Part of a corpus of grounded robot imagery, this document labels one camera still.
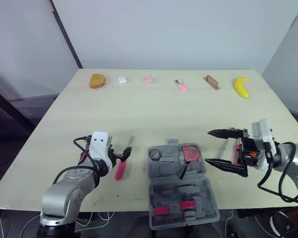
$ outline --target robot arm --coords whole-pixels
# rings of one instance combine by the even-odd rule
[[[267,170],[264,178],[258,183],[258,187],[280,196],[285,202],[298,203],[298,196],[290,198],[282,193],[282,183],[286,175],[294,181],[298,189],[298,144],[275,142],[266,119],[254,122],[252,130],[254,139],[248,138],[247,129],[209,131],[208,134],[219,138],[241,138],[241,144],[236,151],[237,161],[234,164],[231,161],[220,159],[206,159],[206,161],[220,170],[236,173],[243,177],[248,176],[247,166],[255,167],[258,170]],[[279,181],[278,192],[262,186],[270,176],[272,169],[283,172]]]
[[[87,144],[86,150],[81,147],[84,152],[78,166],[61,171],[42,199],[37,238],[79,237],[80,234],[74,231],[82,201],[98,186],[100,177],[112,170],[117,159],[123,162],[130,156],[130,145],[123,154],[114,153],[107,132],[97,131],[82,138]],[[63,178],[57,181],[64,172]]]

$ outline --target red tool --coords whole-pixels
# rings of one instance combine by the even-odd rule
[[[180,210],[185,210],[189,208],[195,208],[195,201],[185,201],[185,202],[179,202]],[[155,207],[153,209],[153,215],[167,215],[170,214],[170,208],[169,207]]]
[[[129,147],[131,145],[131,143],[133,142],[133,139],[134,139],[134,137],[131,136],[127,147]],[[122,178],[124,171],[125,171],[125,166],[126,166],[126,161],[119,163],[118,169],[115,174],[115,180],[119,181]]]
[[[119,163],[119,166],[118,166],[118,169],[117,169],[117,172],[115,174],[115,180],[120,180],[124,174],[124,171],[125,171],[125,166],[126,166],[126,161],[125,162],[120,162]]]
[[[184,160],[185,162],[191,162],[191,161],[198,161],[200,158],[200,152],[197,147],[195,146],[183,146],[182,147],[183,154],[184,154]]]

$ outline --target pink screwdriver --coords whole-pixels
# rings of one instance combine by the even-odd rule
[[[129,139],[127,147],[130,147],[131,143],[133,142],[133,139],[134,139],[134,137],[131,136],[130,139]],[[125,171],[126,162],[127,161],[119,163],[118,169],[117,169],[116,174],[115,174],[115,180],[119,181],[122,178],[122,176],[124,174],[124,171]]]

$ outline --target black table leg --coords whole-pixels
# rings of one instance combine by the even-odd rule
[[[8,113],[13,119],[15,119],[20,125],[22,125],[29,132],[35,129],[33,124],[28,118],[22,115],[14,106],[11,105],[1,94],[0,94],[0,108]]]

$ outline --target pink marker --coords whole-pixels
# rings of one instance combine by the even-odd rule
[[[175,80],[174,82],[178,85],[178,87],[179,87],[183,92],[185,92],[185,91],[188,90],[188,88],[187,88],[186,86],[184,86],[184,84],[181,83],[180,80]]]
[[[119,181],[122,178],[125,171],[125,166],[126,166],[126,161],[119,163],[118,169],[115,174],[115,180]]]

